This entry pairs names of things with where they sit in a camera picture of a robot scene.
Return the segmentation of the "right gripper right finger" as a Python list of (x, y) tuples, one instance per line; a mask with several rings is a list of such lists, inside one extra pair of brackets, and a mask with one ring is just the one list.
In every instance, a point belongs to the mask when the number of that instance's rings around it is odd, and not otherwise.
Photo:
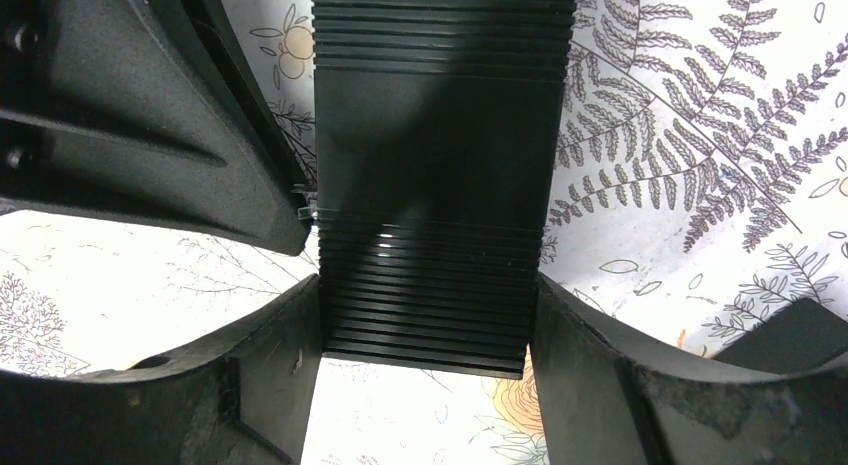
[(530, 351), (554, 464), (843, 464), (847, 360), (773, 374), (659, 341), (538, 279)]

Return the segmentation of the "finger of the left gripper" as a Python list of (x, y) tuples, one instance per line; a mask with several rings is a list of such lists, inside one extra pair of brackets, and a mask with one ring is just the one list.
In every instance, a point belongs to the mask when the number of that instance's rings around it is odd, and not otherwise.
[(221, 0), (1, 0), (1, 207), (286, 255), (305, 180)]

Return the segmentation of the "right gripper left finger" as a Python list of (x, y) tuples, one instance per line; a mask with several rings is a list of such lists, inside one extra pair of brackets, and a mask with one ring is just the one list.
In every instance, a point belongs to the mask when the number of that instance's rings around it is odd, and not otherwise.
[(321, 360), (318, 279), (123, 371), (3, 372), (5, 464), (297, 464)]

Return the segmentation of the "black network switch box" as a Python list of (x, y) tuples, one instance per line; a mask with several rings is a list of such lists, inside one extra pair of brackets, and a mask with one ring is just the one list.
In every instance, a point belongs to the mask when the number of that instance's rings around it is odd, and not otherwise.
[(738, 367), (793, 374), (847, 352), (847, 322), (811, 298), (783, 308), (714, 359)]

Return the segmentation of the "small black adapter box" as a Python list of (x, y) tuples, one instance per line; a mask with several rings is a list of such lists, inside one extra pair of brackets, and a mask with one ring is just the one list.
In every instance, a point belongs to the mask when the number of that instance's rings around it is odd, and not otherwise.
[(326, 356), (518, 378), (576, 0), (312, 0)]

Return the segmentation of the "floral patterned table mat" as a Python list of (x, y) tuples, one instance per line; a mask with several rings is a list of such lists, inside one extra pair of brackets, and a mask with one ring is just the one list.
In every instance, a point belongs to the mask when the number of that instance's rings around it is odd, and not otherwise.
[[(324, 354), (312, 0), (221, 2), (305, 177), (299, 254), (32, 210), (1, 207), (1, 220), (80, 226), (81, 246), (54, 254), (88, 286), (80, 306), (107, 309), (80, 336), (109, 352), (172, 334), (166, 296), (253, 294), (251, 314), (316, 276), (321, 360), (297, 464), (306, 451), (318, 464), (554, 464), (530, 351), (543, 276), (711, 360), (799, 299), (847, 322), (847, 0), (576, 0), (518, 378)], [(1, 375), (109, 370), (61, 351), (61, 315), (4, 270)]]

